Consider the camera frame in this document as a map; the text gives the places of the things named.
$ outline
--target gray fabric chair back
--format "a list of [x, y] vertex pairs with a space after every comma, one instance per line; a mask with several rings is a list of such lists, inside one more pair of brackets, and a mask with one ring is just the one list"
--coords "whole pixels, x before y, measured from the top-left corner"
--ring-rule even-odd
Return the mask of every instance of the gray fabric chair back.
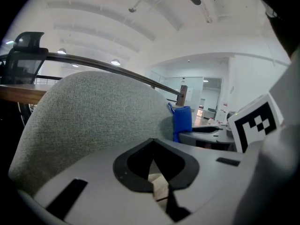
[[122, 75], [76, 73], [57, 82], [38, 103], [9, 176], [34, 195], [82, 157], [150, 137], [173, 138], [173, 116], [160, 93]]

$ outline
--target blue pouch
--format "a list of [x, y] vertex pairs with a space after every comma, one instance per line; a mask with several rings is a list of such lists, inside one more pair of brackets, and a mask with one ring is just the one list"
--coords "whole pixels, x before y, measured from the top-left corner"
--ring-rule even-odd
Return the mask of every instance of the blue pouch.
[[192, 110], [190, 106], [184, 106], [174, 110], [171, 103], [168, 103], [168, 105], [174, 115], [173, 140], [174, 142], [180, 143], [178, 133], [192, 131]]

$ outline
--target ceiling lamp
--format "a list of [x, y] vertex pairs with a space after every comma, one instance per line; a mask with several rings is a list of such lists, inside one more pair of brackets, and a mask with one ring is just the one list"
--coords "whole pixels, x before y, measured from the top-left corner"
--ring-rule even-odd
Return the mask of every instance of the ceiling lamp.
[[112, 60], [111, 64], [116, 65], [116, 66], [120, 66], [121, 65], [121, 63], [120, 63], [120, 61], [118, 59]]
[[57, 51], [59, 54], [67, 54], [66, 50], [64, 48], [61, 48]]

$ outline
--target white ceiling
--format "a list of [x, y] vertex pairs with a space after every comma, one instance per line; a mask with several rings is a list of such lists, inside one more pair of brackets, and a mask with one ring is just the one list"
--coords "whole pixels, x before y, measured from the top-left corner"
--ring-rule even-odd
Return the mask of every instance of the white ceiling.
[[[130, 13], [128, 9], [136, 4], [136, 12]], [[264, 16], [259, 0], [202, 0], [202, 4], [196, 6], [190, 0], [31, 0], [22, 11], [28, 10], [30, 16], [16, 19], [6, 40], [14, 40], [24, 29], [39, 29], [51, 37], [44, 45], [50, 52], [62, 47], [68, 54], [104, 62], [117, 58], [124, 67], [154, 41], [171, 38], [180, 30], [207, 22], [259, 24]], [[50, 19], [46, 22], [38, 13]], [[5, 45], [2, 53], [9, 49]]]

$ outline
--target white square on marker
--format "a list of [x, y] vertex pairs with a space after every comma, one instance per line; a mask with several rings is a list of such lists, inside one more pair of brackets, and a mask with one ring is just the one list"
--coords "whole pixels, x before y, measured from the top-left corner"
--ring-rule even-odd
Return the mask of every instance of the white square on marker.
[[268, 126], [270, 126], [269, 119], [263, 121], [262, 124], [263, 124], [263, 128], [267, 128]]
[[255, 121], [256, 125], [263, 122], [261, 116], [257, 116], [256, 118], [254, 118], [254, 121]]

